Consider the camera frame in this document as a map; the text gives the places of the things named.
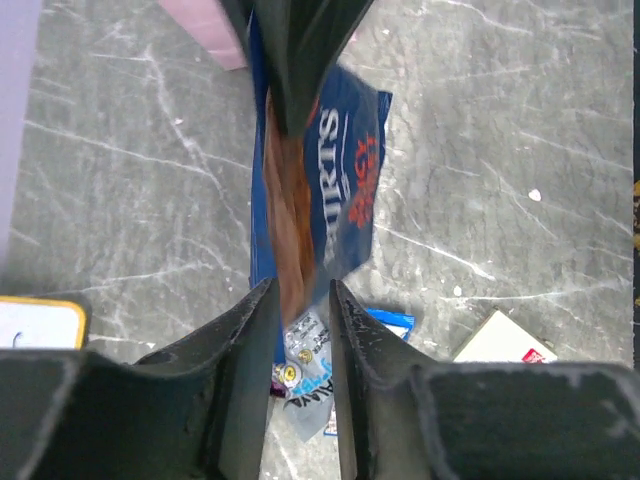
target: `gray marble countertop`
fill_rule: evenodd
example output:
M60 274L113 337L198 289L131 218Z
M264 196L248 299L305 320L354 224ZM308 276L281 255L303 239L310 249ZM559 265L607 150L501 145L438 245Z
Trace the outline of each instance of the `gray marble countertop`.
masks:
M153 0L48 0L10 293L81 293L133 361L248 291L254 112ZM631 362L632 2L379 0L342 61L395 94L364 303L446 359L498 306L562 359ZM263 477L338 478L278 409Z

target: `pink box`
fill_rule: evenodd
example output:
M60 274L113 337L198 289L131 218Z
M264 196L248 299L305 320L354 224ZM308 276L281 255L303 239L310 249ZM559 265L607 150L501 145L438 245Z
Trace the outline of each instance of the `pink box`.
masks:
M247 65L240 42L217 0L159 0L169 12L225 70Z

